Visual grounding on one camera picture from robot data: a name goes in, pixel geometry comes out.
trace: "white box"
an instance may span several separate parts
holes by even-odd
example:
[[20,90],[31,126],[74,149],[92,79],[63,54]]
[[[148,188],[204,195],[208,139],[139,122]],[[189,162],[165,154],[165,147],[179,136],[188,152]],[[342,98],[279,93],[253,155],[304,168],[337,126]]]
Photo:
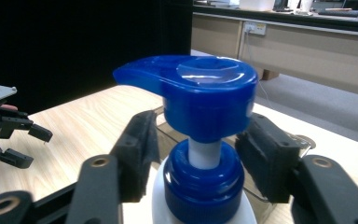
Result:
[[275,0],[240,0],[240,9],[252,11],[271,11]]

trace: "white container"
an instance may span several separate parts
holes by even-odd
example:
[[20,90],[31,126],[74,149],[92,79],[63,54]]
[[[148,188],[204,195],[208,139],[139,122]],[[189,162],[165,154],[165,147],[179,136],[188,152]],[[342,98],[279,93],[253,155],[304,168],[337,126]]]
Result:
[[[177,219],[165,202],[163,167],[159,166],[152,193],[152,217],[154,224],[183,224]],[[240,207],[235,216],[226,224],[256,224],[255,214],[245,193],[242,192]]]
[[271,11],[275,0],[240,0],[240,9],[252,11]]

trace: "blue pump dispenser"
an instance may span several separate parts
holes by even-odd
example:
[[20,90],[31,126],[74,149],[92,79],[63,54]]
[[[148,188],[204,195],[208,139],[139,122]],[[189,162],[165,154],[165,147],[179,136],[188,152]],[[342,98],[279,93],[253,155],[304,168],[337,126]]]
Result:
[[167,122],[189,136],[163,165],[165,201],[185,223],[223,223],[237,212],[244,181],[236,151],[221,139],[248,125],[257,74],[224,57],[158,56],[114,72],[118,84],[163,97]]

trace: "white pump stem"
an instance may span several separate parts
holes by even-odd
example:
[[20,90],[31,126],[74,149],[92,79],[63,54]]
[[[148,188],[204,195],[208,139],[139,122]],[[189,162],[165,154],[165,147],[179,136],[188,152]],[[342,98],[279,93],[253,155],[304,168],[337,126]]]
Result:
[[220,163],[222,141],[200,143],[188,138],[188,160],[190,164],[202,170],[216,168]]

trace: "gray floor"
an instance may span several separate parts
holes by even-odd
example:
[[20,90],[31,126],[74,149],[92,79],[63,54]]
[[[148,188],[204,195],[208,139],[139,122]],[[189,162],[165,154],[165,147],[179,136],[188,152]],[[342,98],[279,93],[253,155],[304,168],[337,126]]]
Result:
[[258,104],[358,142],[358,94],[286,75],[260,84]]

